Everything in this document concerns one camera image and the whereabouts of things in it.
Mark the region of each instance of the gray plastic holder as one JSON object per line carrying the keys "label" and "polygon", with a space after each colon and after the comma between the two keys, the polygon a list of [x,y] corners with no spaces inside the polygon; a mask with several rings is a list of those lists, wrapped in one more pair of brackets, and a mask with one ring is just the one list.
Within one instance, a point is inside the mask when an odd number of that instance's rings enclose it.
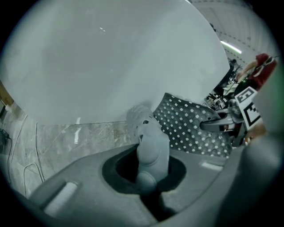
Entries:
{"label": "gray plastic holder", "polygon": [[127,113],[127,124],[139,161],[136,183],[143,194],[150,194],[157,183],[168,175],[170,140],[150,109],[135,106]]}

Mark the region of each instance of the ceiling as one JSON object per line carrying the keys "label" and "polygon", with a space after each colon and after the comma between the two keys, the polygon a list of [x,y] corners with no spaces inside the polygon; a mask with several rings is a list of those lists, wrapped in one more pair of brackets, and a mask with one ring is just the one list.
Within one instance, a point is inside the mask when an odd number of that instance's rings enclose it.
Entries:
{"label": "ceiling", "polygon": [[265,22],[242,0],[190,0],[214,26],[216,34],[242,51],[241,54],[225,47],[227,57],[245,65],[257,54],[280,55],[273,35]]}

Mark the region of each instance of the wire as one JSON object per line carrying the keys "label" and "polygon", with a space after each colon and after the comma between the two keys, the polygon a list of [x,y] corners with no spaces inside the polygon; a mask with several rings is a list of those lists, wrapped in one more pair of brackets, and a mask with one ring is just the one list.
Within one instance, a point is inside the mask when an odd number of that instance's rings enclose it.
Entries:
{"label": "wire", "polygon": [[8,169],[8,175],[9,175],[10,183],[11,183],[11,176],[10,176],[10,174],[11,174],[11,166],[12,166],[12,161],[13,161],[13,157],[14,157],[14,153],[15,153],[15,147],[16,147],[18,138],[19,138],[19,136],[20,136],[20,133],[21,133],[21,131],[22,131],[22,127],[23,127],[23,124],[24,124],[26,118],[27,118],[27,115],[25,116],[25,118],[24,118],[24,120],[23,120],[23,122],[22,122],[20,131],[19,131],[19,134],[18,134],[18,136],[17,136],[17,138],[16,138],[16,141],[15,141],[15,144],[14,144],[14,148],[13,148],[13,153],[12,153],[12,158],[11,158],[11,162],[10,162],[10,167],[9,167],[9,169]]}
{"label": "wire", "polygon": [[37,166],[37,164],[35,162],[32,162],[31,164],[28,164],[24,167],[23,179],[24,179],[24,194],[25,194],[25,197],[27,197],[27,195],[26,195],[26,182],[25,182],[25,170],[26,170],[27,167],[31,166],[32,164],[34,164],[37,167],[37,170],[39,171],[39,167]]}
{"label": "wire", "polygon": [[8,156],[8,159],[7,159],[7,171],[8,171],[8,176],[10,177],[10,175],[9,175],[9,158],[10,158],[10,155],[11,155],[11,149],[12,149],[13,142],[12,142],[12,139],[11,139],[11,138],[8,138],[8,139],[11,140],[11,146],[10,146],[9,156]]}
{"label": "wire", "polygon": [[[14,153],[15,153],[15,147],[16,147],[16,144],[17,144],[17,141],[18,141],[18,138],[20,136],[20,133],[22,131],[22,128],[23,128],[23,124],[24,124],[24,121],[26,120],[27,118],[27,115],[25,116],[23,122],[22,122],[22,125],[21,125],[21,128],[20,128],[20,131],[19,131],[19,134],[16,138],[16,141],[15,141],[15,144],[14,144],[14,148],[13,148],[13,152],[12,152],[12,157],[11,157],[11,162],[10,162],[10,167],[9,167],[9,158],[10,158],[10,154],[11,154],[11,149],[12,149],[12,139],[9,138],[11,140],[11,147],[10,147],[10,152],[9,152],[9,156],[8,156],[8,160],[7,160],[7,164],[8,164],[8,176],[9,176],[9,181],[10,181],[10,184],[11,184],[11,165],[12,165],[12,161],[13,161],[13,157],[14,157]],[[25,182],[25,170],[27,167],[31,166],[31,165],[36,165],[37,167],[37,170],[39,171],[39,176],[40,176],[40,180],[41,182],[43,183],[44,182],[44,176],[43,176],[43,172],[42,172],[42,168],[41,168],[41,165],[40,165],[40,160],[39,160],[39,153],[37,151],[37,142],[36,142],[36,132],[37,132],[37,123],[35,125],[35,152],[36,152],[36,158],[37,158],[37,161],[38,161],[38,164],[39,166],[35,163],[35,162],[32,162],[31,164],[28,164],[24,167],[24,171],[23,171],[23,179],[24,179],[24,195],[25,197],[26,196],[26,182]]]}
{"label": "wire", "polygon": [[239,70],[239,68],[241,68],[241,65],[236,68],[235,73]]}
{"label": "wire", "polygon": [[43,170],[41,168],[41,164],[40,164],[40,160],[39,160],[39,153],[37,151],[37,143],[36,143],[36,131],[37,131],[37,123],[35,124],[35,152],[36,152],[36,158],[37,158],[37,162],[39,164],[39,175],[42,181],[44,181],[44,176],[43,176]]}
{"label": "wire", "polygon": [[226,94],[223,95],[223,98],[221,98],[221,100],[224,99],[224,97],[227,95],[227,93],[231,90],[231,88],[234,86],[235,82],[232,84],[232,86],[230,87],[230,89],[226,92]]}
{"label": "wire", "polygon": [[27,195],[26,195],[26,180],[25,180],[25,170],[26,170],[27,167],[34,164],[37,167],[37,170],[39,171],[39,176],[40,176],[41,182],[42,183],[44,182],[43,170],[41,168],[41,164],[40,164],[40,160],[39,160],[39,153],[37,151],[36,131],[37,131],[37,123],[35,124],[35,153],[36,153],[36,158],[37,158],[37,162],[38,162],[39,165],[37,165],[35,162],[32,162],[31,164],[28,164],[24,167],[23,179],[24,179],[24,194],[25,194],[25,197],[27,197]]}

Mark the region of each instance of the polka dot fabric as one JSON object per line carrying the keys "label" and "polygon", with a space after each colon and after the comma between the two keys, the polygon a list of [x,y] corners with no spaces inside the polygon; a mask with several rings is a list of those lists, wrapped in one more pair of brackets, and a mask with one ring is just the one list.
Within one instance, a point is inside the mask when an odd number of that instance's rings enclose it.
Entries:
{"label": "polka dot fabric", "polygon": [[206,106],[176,98],[165,93],[154,111],[154,117],[169,136],[170,148],[187,153],[228,158],[232,146],[228,133],[208,132],[200,129],[203,121],[220,119]]}

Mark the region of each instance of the marble tile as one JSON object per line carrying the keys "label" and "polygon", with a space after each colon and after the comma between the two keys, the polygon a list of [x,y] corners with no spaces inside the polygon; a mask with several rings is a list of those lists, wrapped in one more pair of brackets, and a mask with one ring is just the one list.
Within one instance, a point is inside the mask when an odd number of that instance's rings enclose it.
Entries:
{"label": "marble tile", "polygon": [[39,154],[44,177],[51,177],[81,157],[112,148],[112,123],[70,125]]}
{"label": "marble tile", "polygon": [[114,146],[122,147],[131,144],[126,121],[113,122]]}
{"label": "marble tile", "polygon": [[[17,192],[24,195],[24,166],[22,166],[17,161],[13,161],[10,168],[10,177],[11,181],[8,177],[8,169],[7,169],[7,156],[0,155],[0,166],[1,171],[7,180],[10,187]],[[33,171],[26,168],[25,170],[25,187],[26,187],[26,196],[29,197],[30,194],[41,185],[41,179],[39,174],[34,173]]]}
{"label": "marble tile", "polygon": [[7,143],[5,146],[2,146],[2,149],[1,149],[1,152],[0,154],[3,154],[3,155],[9,155],[9,152],[10,152],[10,149],[12,150],[13,149],[13,144],[11,142],[11,140],[7,140]]}
{"label": "marble tile", "polygon": [[[12,152],[15,147],[11,165],[12,187],[22,194],[24,193],[22,173],[24,167],[32,162],[38,163],[35,138],[45,179],[81,157],[131,144],[126,121],[84,125],[38,124],[35,137],[36,122],[29,116],[24,120],[25,116],[22,113],[15,118],[8,113],[3,120],[3,127],[13,140]],[[21,126],[22,130],[15,145]],[[0,154],[1,169],[6,176],[8,176],[9,148],[8,144],[3,154]],[[41,183],[35,165],[26,168],[25,178],[29,195]]]}

